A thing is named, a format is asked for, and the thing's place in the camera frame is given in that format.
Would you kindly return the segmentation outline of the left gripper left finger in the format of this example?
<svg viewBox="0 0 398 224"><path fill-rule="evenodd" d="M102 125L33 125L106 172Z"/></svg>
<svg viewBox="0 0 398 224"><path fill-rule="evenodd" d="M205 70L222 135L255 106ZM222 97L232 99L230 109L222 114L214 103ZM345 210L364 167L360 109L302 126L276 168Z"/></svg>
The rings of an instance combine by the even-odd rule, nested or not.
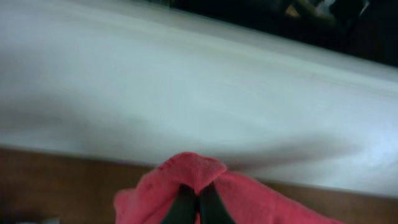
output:
<svg viewBox="0 0 398 224"><path fill-rule="evenodd" d="M176 198L161 224L194 224L197 197L192 188L180 185Z"/></svg>

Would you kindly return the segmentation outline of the red printed t-shirt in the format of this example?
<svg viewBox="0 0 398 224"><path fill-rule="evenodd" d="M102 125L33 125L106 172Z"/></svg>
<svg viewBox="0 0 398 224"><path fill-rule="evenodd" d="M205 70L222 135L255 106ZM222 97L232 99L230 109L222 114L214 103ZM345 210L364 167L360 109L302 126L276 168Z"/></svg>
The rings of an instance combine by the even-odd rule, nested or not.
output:
<svg viewBox="0 0 398 224"><path fill-rule="evenodd" d="M193 152L174 155L114 198L117 224L334 223L313 210Z"/></svg>

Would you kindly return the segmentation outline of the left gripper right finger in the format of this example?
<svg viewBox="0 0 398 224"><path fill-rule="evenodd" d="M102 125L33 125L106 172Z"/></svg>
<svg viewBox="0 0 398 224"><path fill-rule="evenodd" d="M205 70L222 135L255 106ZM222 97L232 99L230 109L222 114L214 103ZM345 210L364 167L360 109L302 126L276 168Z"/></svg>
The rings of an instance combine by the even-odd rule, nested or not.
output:
<svg viewBox="0 0 398 224"><path fill-rule="evenodd" d="M201 224L236 224L227 211L214 183L205 187L199 195Z"/></svg>

